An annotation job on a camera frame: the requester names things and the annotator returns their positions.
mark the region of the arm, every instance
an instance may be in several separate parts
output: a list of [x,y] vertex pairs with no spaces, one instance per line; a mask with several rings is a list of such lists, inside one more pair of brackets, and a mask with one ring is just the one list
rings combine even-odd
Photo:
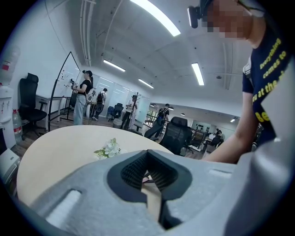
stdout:
[[87,89],[86,84],[83,84],[82,88],[78,88],[78,87],[73,88],[73,90],[76,90],[76,91],[78,91],[80,93],[85,93],[86,89]]
[[235,133],[204,160],[235,163],[247,152],[258,126],[253,113],[252,97],[252,94],[243,92],[242,115]]

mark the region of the round table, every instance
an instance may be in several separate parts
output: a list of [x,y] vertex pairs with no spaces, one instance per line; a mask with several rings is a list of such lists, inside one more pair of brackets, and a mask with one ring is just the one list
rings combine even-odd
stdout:
[[127,152],[156,149],[171,153],[158,143],[125,130],[97,125],[59,128],[38,138],[24,154],[17,176],[18,198],[29,206],[77,168],[97,161],[93,152],[112,138]]

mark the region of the blue chair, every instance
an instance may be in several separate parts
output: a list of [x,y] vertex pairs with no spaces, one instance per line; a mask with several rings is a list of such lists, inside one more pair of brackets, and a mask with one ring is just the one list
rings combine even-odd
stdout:
[[114,110],[114,107],[112,106],[109,106],[108,109],[107,109],[107,113],[106,113],[106,119],[108,118],[109,114],[112,113],[112,111]]

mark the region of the white t-shirt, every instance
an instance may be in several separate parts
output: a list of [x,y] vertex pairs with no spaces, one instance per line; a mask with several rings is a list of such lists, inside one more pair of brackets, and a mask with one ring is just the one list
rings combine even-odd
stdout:
[[132,101],[132,100],[129,100],[129,102],[126,104],[126,105],[128,105],[128,107],[126,107],[126,111],[127,112],[132,112],[132,107],[133,107],[133,103],[134,103],[134,101]]
[[102,105],[104,105],[107,98],[107,93],[105,91],[101,91],[100,93],[103,95]]

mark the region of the light blue jeans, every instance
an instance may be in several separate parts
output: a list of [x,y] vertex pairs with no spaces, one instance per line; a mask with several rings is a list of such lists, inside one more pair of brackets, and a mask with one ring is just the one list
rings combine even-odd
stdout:
[[77,94],[77,100],[74,109],[74,125],[83,124],[83,110],[86,105],[86,97],[82,94]]

